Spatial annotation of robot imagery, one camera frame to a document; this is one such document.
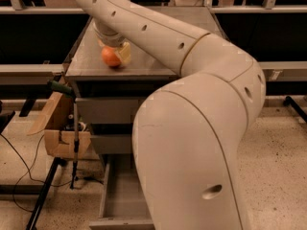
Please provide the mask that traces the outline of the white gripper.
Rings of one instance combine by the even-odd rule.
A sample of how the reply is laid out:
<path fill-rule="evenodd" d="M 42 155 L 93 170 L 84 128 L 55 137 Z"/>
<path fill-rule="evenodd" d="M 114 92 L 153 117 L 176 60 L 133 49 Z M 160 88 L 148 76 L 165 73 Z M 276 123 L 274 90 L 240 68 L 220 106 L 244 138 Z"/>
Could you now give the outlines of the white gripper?
<path fill-rule="evenodd" d="M 106 45 L 115 48 L 115 54 L 121 62 L 123 64 L 130 63 L 130 44 L 125 42 L 125 38 L 121 34 L 97 19 L 94 20 L 94 31 L 100 38 L 98 43 L 101 47 Z"/>

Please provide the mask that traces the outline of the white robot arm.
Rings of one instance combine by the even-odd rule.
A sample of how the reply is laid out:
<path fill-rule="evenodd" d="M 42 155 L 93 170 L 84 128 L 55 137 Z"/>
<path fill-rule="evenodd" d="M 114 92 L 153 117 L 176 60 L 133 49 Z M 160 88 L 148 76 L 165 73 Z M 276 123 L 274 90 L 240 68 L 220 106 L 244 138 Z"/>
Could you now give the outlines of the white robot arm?
<path fill-rule="evenodd" d="M 129 0 L 76 0 L 179 78 L 139 107 L 132 150 L 155 230 L 250 230 L 237 148 L 266 81 L 237 46 Z"/>

